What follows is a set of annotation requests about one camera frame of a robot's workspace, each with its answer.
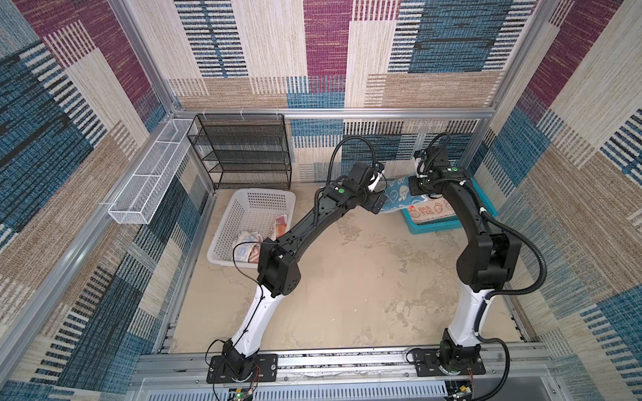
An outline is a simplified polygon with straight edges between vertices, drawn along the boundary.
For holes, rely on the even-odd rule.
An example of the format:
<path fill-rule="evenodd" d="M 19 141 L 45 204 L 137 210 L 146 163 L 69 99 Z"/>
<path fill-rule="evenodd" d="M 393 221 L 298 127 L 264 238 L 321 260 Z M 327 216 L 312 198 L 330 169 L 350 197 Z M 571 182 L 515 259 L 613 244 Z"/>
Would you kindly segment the orange bunny pattern towel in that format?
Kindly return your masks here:
<path fill-rule="evenodd" d="M 443 198 L 425 200 L 424 202 L 413 204 L 409 206 L 406 211 L 411 220 L 417 225 L 454 217 L 456 215 L 450 203 Z"/>

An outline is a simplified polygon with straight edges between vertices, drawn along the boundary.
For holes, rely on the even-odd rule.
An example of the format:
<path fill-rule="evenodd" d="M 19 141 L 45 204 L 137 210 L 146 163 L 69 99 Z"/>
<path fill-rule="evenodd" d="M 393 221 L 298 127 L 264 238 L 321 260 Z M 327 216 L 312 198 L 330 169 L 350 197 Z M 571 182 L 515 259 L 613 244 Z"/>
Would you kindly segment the blue bunny pattern towel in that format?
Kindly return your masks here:
<path fill-rule="evenodd" d="M 428 195 L 411 195 L 408 177 L 390 180 L 386 196 L 387 200 L 381 208 L 381 213 L 397 212 L 431 200 Z"/>

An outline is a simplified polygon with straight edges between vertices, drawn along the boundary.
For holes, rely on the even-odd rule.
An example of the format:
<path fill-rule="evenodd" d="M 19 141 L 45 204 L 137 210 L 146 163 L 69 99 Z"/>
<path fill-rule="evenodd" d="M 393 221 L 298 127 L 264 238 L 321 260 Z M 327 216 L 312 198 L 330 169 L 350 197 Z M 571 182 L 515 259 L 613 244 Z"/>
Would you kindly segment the white plastic laundry basket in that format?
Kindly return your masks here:
<path fill-rule="evenodd" d="M 249 188 L 232 195 L 207 251 L 210 263 L 233 267 L 232 249 L 242 232 L 266 237 L 277 218 L 286 215 L 288 227 L 294 216 L 296 195 L 287 190 Z"/>

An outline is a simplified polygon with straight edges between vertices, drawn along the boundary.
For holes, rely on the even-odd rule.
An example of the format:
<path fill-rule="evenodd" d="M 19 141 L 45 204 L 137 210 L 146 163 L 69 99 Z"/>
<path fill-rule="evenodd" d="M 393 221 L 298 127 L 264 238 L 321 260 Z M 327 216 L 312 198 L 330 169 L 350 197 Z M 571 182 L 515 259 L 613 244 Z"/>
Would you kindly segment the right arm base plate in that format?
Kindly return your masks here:
<path fill-rule="evenodd" d="M 407 354 L 408 362 L 418 377 L 440 377 L 486 374 L 480 356 L 481 346 L 454 347 L 442 344 L 439 348 L 414 348 Z"/>

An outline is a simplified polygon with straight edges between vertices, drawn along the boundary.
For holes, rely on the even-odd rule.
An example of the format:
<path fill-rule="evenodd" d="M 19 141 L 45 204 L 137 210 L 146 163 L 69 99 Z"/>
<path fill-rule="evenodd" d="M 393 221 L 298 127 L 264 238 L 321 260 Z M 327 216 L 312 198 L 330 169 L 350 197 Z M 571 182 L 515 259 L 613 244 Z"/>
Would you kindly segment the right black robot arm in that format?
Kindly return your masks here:
<path fill-rule="evenodd" d="M 543 253 L 522 233 L 501 223 L 486 209 L 470 175 L 449 162 L 450 135 L 439 134 L 414 153 L 416 173 L 409 178 L 411 195 L 440 196 L 454 210 L 467 244 L 456 261 L 462 284 L 456 315 L 445 330 L 436 359 L 444 374 L 455 375 L 478 363 L 487 311 L 495 297 L 520 296 L 540 289 L 548 267 Z M 538 277 L 528 287 L 508 290 L 522 247 L 538 263 Z"/>

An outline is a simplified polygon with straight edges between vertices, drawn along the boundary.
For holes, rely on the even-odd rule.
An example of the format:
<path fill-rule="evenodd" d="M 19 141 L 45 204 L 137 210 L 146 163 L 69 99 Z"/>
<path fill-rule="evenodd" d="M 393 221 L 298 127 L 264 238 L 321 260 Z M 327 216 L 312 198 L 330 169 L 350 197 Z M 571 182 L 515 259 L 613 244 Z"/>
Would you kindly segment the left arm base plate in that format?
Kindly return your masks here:
<path fill-rule="evenodd" d="M 277 354 L 254 354 L 248 358 L 213 356 L 206 381 L 208 384 L 272 383 L 277 379 L 278 366 Z"/>

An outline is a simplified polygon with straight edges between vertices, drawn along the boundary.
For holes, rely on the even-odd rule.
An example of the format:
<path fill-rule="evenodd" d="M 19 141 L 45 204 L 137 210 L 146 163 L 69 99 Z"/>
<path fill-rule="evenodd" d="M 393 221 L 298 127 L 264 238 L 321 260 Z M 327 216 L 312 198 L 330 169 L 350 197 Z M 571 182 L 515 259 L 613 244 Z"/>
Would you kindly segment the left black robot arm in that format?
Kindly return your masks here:
<path fill-rule="evenodd" d="M 334 159 L 343 145 L 351 141 L 365 144 L 370 163 L 354 163 L 348 175 L 332 178 Z M 209 374 L 227 373 L 232 381 L 258 376 L 257 353 L 262 337 L 279 304 L 301 280 L 299 261 L 309 246 L 332 224 L 356 207 L 378 214 L 386 203 L 386 191 L 377 190 L 385 179 L 385 167 L 376 159 L 374 146 L 362 136 L 341 140 L 330 157 L 326 182 L 314 194 L 313 208 L 293 228 L 274 240 L 260 243 L 256 292 L 240 329 L 222 343 L 219 356 L 206 356 Z"/>

